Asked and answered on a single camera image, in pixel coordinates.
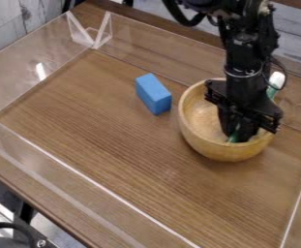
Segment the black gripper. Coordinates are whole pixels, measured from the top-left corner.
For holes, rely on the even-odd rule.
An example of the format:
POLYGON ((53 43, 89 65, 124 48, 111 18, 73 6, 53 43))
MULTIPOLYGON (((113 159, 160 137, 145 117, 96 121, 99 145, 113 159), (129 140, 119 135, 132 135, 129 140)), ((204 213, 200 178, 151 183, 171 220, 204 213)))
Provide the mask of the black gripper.
POLYGON ((248 142, 260 128, 276 133, 283 110, 267 96, 269 80, 208 79, 204 98, 217 106, 223 133, 231 137, 237 130, 237 141, 248 142))

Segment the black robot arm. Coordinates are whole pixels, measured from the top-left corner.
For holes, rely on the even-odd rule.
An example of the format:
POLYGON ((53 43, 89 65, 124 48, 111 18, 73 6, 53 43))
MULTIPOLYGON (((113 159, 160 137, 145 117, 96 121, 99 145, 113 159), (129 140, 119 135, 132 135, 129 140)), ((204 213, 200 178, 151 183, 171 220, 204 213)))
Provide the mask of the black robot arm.
POLYGON ((227 52, 225 77, 204 82, 204 98, 217 106, 223 133, 231 142, 247 142, 265 130, 279 130, 283 110, 275 95, 285 87, 285 73, 273 51, 280 34, 269 0, 161 0, 180 22, 193 27, 204 20, 219 28, 227 52))

